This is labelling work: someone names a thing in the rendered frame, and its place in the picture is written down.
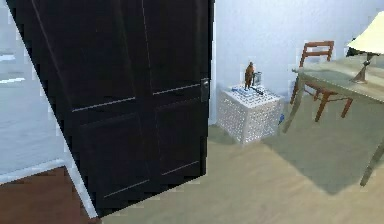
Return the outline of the brown figurine statue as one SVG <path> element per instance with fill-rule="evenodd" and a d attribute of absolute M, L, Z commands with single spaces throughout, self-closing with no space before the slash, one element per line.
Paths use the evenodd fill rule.
<path fill-rule="evenodd" d="M 245 88 L 250 88 L 253 74 L 254 74 L 253 63 L 250 62 L 248 67 L 245 70 Z"/>

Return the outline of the black panelled room door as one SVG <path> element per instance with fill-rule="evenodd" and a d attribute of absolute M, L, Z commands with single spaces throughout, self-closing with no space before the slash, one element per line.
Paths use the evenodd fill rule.
<path fill-rule="evenodd" d="M 215 0 L 6 0 L 98 216 L 206 172 Z"/>

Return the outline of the white perforated cube table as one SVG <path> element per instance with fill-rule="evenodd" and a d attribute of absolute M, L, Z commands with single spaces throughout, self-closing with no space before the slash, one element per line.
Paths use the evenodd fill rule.
<path fill-rule="evenodd" d="M 217 96 L 217 125 L 242 145 L 276 134 L 284 108 L 284 98 L 263 86 L 244 90 L 234 86 Z"/>

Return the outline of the pale grey-green table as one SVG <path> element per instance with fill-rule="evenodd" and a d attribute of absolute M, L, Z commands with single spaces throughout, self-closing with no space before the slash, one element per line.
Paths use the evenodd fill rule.
<path fill-rule="evenodd" d="M 313 84 L 320 90 L 329 90 L 338 93 L 345 99 L 360 101 L 366 104 L 364 114 L 359 120 L 366 121 L 372 117 L 371 107 L 381 105 L 383 107 L 377 123 L 382 126 L 382 139 L 372 154 L 367 167 L 359 182 L 365 187 L 374 174 L 374 170 L 384 155 L 384 56 L 374 56 L 373 67 L 367 67 L 365 78 L 366 84 L 357 84 L 351 81 L 363 67 L 362 56 L 351 56 L 330 62 L 309 63 L 300 68 L 292 70 L 297 75 L 297 93 L 294 97 L 293 106 L 289 116 L 283 123 L 282 132 L 286 133 L 300 108 L 305 86 Z"/>

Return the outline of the cream shade table lamp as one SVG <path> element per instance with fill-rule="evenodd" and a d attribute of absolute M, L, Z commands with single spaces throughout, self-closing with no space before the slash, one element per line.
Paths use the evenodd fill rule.
<path fill-rule="evenodd" d="M 367 67 L 374 56 L 384 54 L 384 11 L 380 11 L 367 28 L 348 44 L 349 48 L 366 53 L 366 60 L 357 75 L 351 79 L 357 84 L 366 84 Z"/>

